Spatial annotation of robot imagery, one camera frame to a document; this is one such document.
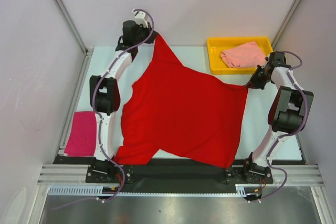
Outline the aluminium frame rail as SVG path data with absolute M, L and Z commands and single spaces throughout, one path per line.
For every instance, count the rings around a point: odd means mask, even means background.
M 323 186 L 323 180 L 316 165 L 285 165 L 281 167 L 288 174 L 287 186 Z M 89 165 L 48 164 L 41 169 L 37 180 L 39 185 L 84 185 Z M 131 177 L 151 177 L 186 179 L 224 178 L 224 170 L 205 165 L 148 165 L 132 166 Z

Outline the left aluminium corner post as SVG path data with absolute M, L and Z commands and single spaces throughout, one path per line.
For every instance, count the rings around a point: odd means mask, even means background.
M 72 19 L 70 13 L 67 10 L 67 7 L 64 4 L 63 0 L 53 0 L 58 11 L 61 14 L 61 17 L 63 18 L 66 26 L 68 27 L 71 35 L 73 36 L 77 46 L 79 47 L 79 49 L 81 50 L 81 52 L 86 55 L 88 52 L 87 47 L 85 46 L 85 43 L 83 42 L 83 39 L 75 25 L 74 20 Z

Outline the pink t shirt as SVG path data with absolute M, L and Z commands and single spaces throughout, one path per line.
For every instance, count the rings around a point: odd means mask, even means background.
M 266 56 L 255 41 L 247 42 L 220 53 L 229 68 L 254 68 L 266 62 Z

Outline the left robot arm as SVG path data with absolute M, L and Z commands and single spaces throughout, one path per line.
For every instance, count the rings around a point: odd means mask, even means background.
M 101 75 L 89 79 L 90 105 L 97 125 L 94 157 L 99 161 L 107 161 L 115 153 L 109 141 L 113 138 L 115 114 L 121 104 L 118 81 L 137 56 L 138 47 L 152 44 L 156 36 L 154 22 L 125 21 L 111 62 Z

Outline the folded magenta t shirt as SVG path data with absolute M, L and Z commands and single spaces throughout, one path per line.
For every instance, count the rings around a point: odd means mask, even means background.
M 74 157 L 94 156 L 96 135 L 95 113 L 93 111 L 75 112 L 65 154 Z

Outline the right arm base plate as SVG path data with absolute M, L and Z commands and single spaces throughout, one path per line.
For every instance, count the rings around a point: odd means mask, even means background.
M 242 166 L 230 167 L 224 171 L 225 181 L 228 184 L 272 184 L 274 182 L 269 167 Z

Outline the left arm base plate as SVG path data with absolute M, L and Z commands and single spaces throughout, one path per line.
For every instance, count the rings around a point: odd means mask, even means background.
M 110 161 L 100 161 L 93 158 L 89 163 L 85 182 L 92 184 L 117 183 L 122 181 L 121 176 L 122 171 Z

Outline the right aluminium corner post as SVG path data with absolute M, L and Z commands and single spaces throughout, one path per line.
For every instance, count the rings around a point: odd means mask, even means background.
M 294 17 L 297 9 L 299 8 L 301 2 L 303 0 L 293 0 L 292 4 L 290 5 L 289 10 L 287 11 L 284 20 L 282 21 L 279 29 L 277 30 L 274 39 L 271 42 L 272 48 L 275 49 L 277 44 L 281 40 L 283 34 L 285 33 L 289 23 L 291 22 L 292 18 Z

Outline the yellow plastic bin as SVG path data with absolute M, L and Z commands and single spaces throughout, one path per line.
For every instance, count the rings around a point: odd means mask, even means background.
M 265 56 L 269 55 L 273 48 L 268 37 L 226 37 L 208 38 L 206 41 L 209 68 L 211 74 L 253 74 L 254 68 L 229 68 L 221 59 L 221 52 L 234 48 L 247 42 L 255 41 Z

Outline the aluminium corner post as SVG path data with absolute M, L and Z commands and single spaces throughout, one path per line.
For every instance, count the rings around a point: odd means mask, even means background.
M 61 14 L 61 17 L 63 18 L 66 26 L 68 27 L 71 35 L 73 36 L 77 46 L 79 47 L 79 49 L 81 50 L 81 52 L 86 55 L 88 52 L 87 47 L 85 46 L 85 43 L 83 42 L 83 39 L 75 25 L 74 20 L 72 19 L 70 13 L 67 10 L 67 7 L 64 4 L 63 0 L 53 0 L 58 11 Z
M 283 34 L 285 33 L 289 23 L 291 22 L 292 18 L 294 17 L 297 9 L 299 8 L 301 2 L 303 0 L 293 0 L 292 4 L 290 5 L 289 10 L 287 11 L 284 20 L 282 21 L 279 29 L 277 30 L 274 39 L 271 42 L 272 48 L 275 49 L 277 44 L 281 40 Z

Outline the red t shirt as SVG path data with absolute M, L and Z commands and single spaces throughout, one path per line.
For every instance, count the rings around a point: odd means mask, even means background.
M 248 90 L 184 66 L 161 36 L 132 86 L 115 161 L 145 165 L 160 150 L 227 168 L 238 151 Z

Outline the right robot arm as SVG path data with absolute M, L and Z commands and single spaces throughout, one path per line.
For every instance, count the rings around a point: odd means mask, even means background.
M 266 57 L 266 63 L 257 66 L 245 85 L 250 89 L 263 90 L 267 83 L 272 83 L 277 88 L 268 113 L 268 131 L 251 153 L 253 164 L 269 167 L 283 143 L 306 125 L 314 94 L 305 90 L 294 77 L 293 71 L 301 66 L 301 58 L 292 52 L 271 52 Z

